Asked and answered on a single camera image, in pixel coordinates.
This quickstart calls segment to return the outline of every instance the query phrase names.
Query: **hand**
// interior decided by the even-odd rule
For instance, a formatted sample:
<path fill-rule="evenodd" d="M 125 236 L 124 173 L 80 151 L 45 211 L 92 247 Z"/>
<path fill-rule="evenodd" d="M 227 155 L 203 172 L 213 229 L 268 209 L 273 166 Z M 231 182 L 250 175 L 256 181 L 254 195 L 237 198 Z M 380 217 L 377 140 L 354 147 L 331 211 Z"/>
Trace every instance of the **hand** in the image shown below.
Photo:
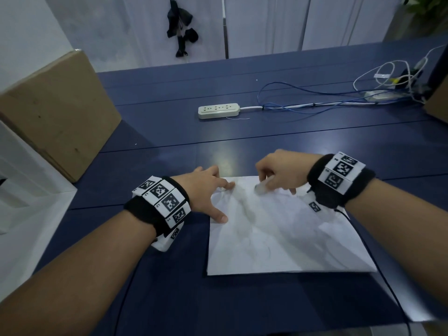
<path fill-rule="evenodd" d="M 192 211 L 208 214 L 218 223 L 227 223 L 227 216 L 213 206 L 210 198 L 218 187 L 230 190 L 235 186 L 235 182 L 229 183 L 224 178 L 220 178 L 220 170 L 216 165 L 204 171 L 199 166 L 192 173 L 176 175 L 171 178 L 177 181 L 188 193 Z"/>
<path fill-rule="evenodd" d="M 321 154 L 277 150 L 261 159 L 255 167 L 260 181 L 275 175 L 266 183 L 269 191 L 281 187 L 296 194 L 296 188 L 306 184 L 310 169 L 321 157 Z"/>

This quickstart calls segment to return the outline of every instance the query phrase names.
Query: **wristband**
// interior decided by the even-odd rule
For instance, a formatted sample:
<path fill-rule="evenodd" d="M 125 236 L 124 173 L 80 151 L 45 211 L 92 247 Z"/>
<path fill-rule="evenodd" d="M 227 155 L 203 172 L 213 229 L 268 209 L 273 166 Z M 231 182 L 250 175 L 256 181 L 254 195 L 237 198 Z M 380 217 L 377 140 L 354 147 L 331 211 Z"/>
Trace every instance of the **wristband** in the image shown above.
<path fill-rule="evenodd" d="M 124 209 L 139 220 L 152 224 L 157 237 L 172 235 L 191 212 L 187 192 L 169 177 L 152 176 L 132 194 L 134 197 Z"/>
<path fill-rule="evenodd" d="M 342 152 L 327 154 L 308 173 L 316 201 L 328 208 L 344 207 L 375 178 L 375 172 Z"/>

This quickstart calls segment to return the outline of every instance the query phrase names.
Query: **power outlet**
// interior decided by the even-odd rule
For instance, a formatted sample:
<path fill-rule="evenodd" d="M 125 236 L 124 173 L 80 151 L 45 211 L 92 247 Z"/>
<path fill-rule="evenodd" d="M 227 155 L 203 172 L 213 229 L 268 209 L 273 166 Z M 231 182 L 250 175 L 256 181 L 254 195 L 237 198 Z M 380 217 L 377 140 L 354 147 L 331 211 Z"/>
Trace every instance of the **power outlet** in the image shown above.
<path fill-rule="evenodd" d="M 225 118 L 237 116 L 240 106 L 237 103 L 201 106 L 198 108 L 199 119 Z"/>

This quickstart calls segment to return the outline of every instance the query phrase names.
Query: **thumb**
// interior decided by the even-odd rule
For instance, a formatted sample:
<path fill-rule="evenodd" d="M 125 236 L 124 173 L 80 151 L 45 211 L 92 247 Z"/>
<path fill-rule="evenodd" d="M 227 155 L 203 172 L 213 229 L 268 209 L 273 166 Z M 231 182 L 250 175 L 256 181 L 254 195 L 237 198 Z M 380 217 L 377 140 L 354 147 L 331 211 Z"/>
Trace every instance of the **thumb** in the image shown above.
<path fill-rule="evenodd" d="M 269 180 L 265 186 L 268 191 L 274 191 L 275 189 L 282 187 L 280 184 L 280 177 L 275 175 L 274 178 Z"/>
<path fill-rule="evenodd" d="M 227 221 L 228 221 L 227 216 L 224 213 L 222 213 L 220 210 L 218 210 L 216 207 L 214 207 L 211 202 L 210 202 L 210 206 L 208 207 L 207 210 L 204 211 L 204 213 L 208 214 L 210 216 L 210 218 L 212 218 L 213 220 L 215 220 L 218 223 L 227 223 Z"/>

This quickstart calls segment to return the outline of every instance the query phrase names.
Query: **cardboard box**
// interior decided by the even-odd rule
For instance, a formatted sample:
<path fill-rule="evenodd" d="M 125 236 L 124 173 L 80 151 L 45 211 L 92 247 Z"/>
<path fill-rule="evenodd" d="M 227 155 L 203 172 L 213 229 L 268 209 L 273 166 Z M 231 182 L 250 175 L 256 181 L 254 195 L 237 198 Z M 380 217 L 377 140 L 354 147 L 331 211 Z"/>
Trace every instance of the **cardboard box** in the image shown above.
<path fill-rule="evenodd" d="M 121 117 L 87 56 L 74 50 L 0 94 L 0 120 L 76 182 Z"/>
<path fill-rule="evenodd" d="M 448 76 L 424 106 L 426 112 L 448 123 Z"/>

